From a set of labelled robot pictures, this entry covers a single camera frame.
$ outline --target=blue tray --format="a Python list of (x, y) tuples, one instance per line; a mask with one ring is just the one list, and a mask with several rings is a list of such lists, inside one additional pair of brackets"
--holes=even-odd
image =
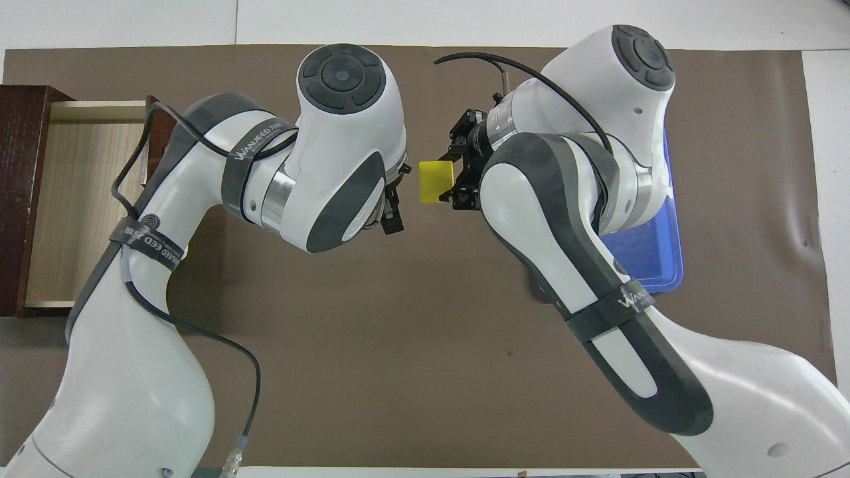
[[(664, 158), (670, 167), (667, 140)], [(673, 188), (672, 169), (670, 188)], [(650, 293), (669, 292), (682, 283), (682, 243), (674, 195), (669, 195), (659, 212), (649, 222), (602, 236), (602, 242), (623, 264), (629, 275), (638, 279)]]

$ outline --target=open drawer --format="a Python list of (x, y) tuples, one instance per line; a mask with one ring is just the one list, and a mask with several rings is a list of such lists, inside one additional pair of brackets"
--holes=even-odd
[[(70, 311), (125, 215), (111, 183), (155, 101), (74, 101), (50, 87), (0, 87), (0, 316)], [(147, 151), (121, 188), (131, 202), (173, 129), (173, 120), (160, 113)]]

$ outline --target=yellow sponge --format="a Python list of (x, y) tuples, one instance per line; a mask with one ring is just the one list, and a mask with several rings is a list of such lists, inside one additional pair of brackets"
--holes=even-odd
[(439, 202), (439, 195), (455, 184), (453, 166), (451, 161), (419, 162), (419, 201)]

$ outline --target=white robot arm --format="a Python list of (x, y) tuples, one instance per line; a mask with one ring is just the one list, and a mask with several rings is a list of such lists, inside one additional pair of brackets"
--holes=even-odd
[[(379, 219), (387, 233), (401, 229), (394, 187), (409, 168), (392, 72), (371, 51), (338, 44), (311, 53), (297, 85), (297, 128), (242, 94), (187, 110), (71, 312), (65, 376), (5, 478), (192, 474), (213, 432), (213, 396), (165, 298), (212, 206), (309, 253)], [(249, 428), (250, 419), (244, 435)], [(223, 476), (238, 469), (246, 441)]]
[[(469, 56), (482, 58), (437, 62)], [(710, 478), (850, 476), (850, 404), (827, 378), (785, 350), (671, 322), (599, 239), (649, 220), (667, 193), (663, 119), (675, 73), (661, 44), (608, 27), (542, 74), (598, 125), (532, 78), (458, 123), (447, 159), (466, 148), (474, 180), (462, 174), (446, 198), (481, 209), (623, 399)]]

